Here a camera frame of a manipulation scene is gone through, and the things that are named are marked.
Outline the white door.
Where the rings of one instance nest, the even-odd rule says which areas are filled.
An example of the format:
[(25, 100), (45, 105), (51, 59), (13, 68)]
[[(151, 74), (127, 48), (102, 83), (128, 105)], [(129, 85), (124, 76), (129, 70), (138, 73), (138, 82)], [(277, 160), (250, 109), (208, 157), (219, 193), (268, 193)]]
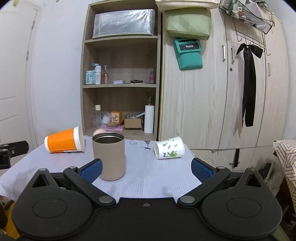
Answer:
[(35, 147), (28, 78), (38, 7), (9, 1), (1, 8), (1, 143), (27, 141)]

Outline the orange liquid bottle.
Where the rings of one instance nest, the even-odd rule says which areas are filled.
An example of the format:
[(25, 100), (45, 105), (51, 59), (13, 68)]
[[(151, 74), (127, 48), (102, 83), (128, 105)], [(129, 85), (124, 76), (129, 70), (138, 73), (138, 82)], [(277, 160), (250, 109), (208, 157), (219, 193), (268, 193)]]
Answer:
[(108, 66), (104, 65), (101, 70), (101, 84), (108, 83)]

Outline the grey plastic wrapped storage box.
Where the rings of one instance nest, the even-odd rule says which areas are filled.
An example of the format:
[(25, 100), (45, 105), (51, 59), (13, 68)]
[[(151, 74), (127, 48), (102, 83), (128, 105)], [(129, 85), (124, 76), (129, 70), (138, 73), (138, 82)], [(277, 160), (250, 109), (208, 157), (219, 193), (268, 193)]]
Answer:
[(95, 15), (92, 38), (153, 35), (154, 25), (154, 9), (132, 9), (100, 13)]

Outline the white paper towel roll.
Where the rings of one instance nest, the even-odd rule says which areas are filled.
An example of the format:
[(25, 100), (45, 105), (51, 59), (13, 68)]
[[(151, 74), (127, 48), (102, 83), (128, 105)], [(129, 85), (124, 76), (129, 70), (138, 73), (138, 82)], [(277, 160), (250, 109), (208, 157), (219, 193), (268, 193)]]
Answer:
[(154, 130), (154, 105), (145, 106), (144, 132), (153, 133)]

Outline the taupe metal tumbler cup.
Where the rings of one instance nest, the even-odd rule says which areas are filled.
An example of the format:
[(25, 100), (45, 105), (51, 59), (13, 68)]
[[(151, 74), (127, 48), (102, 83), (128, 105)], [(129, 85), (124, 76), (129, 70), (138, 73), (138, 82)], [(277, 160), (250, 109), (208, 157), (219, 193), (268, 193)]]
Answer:
[(121, 133), (98, 129), (92, 136), (93, 154), (103, 164), (100, 178), (115, 181), (125, 174), (125, 137)]

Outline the small cardboard box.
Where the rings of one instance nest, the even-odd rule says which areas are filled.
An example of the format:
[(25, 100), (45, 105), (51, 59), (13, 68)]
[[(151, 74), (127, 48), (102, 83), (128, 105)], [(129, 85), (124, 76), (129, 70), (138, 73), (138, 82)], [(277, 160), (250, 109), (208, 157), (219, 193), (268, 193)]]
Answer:
[(142, 120), (140, 118), (125, 118), (125, 129), (142, 129)]

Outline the green padded bag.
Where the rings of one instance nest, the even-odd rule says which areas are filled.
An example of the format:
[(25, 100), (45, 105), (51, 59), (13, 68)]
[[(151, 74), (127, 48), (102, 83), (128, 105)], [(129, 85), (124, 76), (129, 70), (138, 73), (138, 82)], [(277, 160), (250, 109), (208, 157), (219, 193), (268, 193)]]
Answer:
[(165, 27), (172, 38), (208, 40), (212, 30), (211, 12), (205, 8), (165, 11)]

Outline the teal pouch with label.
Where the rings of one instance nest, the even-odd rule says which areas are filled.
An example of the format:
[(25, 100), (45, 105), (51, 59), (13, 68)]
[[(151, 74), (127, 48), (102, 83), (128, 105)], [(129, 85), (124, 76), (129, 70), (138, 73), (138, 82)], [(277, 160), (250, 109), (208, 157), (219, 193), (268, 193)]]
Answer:
[(175, 54), (181, 71), (203, 68), (201, 43), (197, 39), (174, 39)]

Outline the wooden open shelf unit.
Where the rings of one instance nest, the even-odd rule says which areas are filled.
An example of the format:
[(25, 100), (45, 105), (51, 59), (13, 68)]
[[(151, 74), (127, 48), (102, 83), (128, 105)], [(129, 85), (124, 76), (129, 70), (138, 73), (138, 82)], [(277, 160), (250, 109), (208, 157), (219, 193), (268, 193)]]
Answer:
[[(154, 9), (153, 35), (114, 36), (93, 39), (96, 14), (132, 9)], [(131, 113), (144, 111), (154, 105), (154, 130), (123, 130), (128, 139), (155, 141), (158, 138), (159, 84), (161, 83), (162, 15), (154, 1), (101, 1), (88, 6), (81, 53), (81, 120), (85, 135), (95, 130), (94, 107), (102, 111), (121, 111), (126, 118)], [(86, 85), (85, 73), (93, 70), (93, 63), (108, 66), (108, 83)], [(154, 69), (156, 83), (149, 84), (149, 73)]]

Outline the orange and white paper cup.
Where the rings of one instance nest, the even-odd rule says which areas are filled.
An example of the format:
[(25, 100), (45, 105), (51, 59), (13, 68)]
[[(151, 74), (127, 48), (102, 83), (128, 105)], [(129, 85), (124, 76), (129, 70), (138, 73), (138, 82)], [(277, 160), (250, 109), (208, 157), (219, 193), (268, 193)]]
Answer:
[(46, 136), (45, 149), (49, 153), (84, 152), (85, 144), (82, 128), (74, 128)]

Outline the clear bottle with beige cap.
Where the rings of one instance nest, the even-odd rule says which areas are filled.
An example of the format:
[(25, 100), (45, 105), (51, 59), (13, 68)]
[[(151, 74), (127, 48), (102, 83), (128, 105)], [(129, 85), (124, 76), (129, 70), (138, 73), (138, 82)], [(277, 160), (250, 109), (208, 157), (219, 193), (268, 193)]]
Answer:
[(95, 105), (95, 119), (94, 119), (95, 126), (99, 128), (102, 125), (102, 112), (101, 112), (101, 105)]

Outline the patterned beige fabric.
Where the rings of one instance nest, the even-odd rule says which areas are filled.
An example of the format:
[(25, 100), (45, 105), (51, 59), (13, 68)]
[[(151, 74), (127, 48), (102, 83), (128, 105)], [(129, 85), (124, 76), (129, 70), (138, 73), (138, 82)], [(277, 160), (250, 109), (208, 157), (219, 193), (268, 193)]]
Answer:
[(295, 140), (275, 141), (273, 142), (273, 147), (280, 161), (283, 173), (285, 174), (293, 208), (295, 210), (296, 142)]

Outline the white spray bottle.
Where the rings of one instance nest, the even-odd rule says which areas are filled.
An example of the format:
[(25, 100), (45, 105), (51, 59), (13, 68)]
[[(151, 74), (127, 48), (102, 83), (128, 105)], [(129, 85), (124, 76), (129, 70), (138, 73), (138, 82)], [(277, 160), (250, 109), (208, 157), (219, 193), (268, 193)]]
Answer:
[(95, 71), (95, 85), (101, 84), (101, 65), (98, 63), (93, 63), (94, 71)]

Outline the white floral paper cup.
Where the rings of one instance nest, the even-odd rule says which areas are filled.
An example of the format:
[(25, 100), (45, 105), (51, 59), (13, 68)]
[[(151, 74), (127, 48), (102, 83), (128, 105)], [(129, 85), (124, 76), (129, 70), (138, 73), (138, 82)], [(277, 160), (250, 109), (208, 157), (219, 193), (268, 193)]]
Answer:
[(154, 153), (157, 159), (181, 158), (185, 154), (185, 145), (181, 137), (158, 141), (154, 146)]

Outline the pink flat box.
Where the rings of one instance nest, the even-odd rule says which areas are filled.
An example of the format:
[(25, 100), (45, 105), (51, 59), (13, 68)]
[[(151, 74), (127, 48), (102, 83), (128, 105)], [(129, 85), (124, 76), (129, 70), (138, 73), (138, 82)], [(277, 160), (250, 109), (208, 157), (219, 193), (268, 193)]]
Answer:
[(103, 129), (108, 132), (113, 132), (113, 131), (122, 132), (125, 129), (125, 126), (124, 125), (108, 126), (106, 124), (103, 124), (99, 127), (99, 129)]

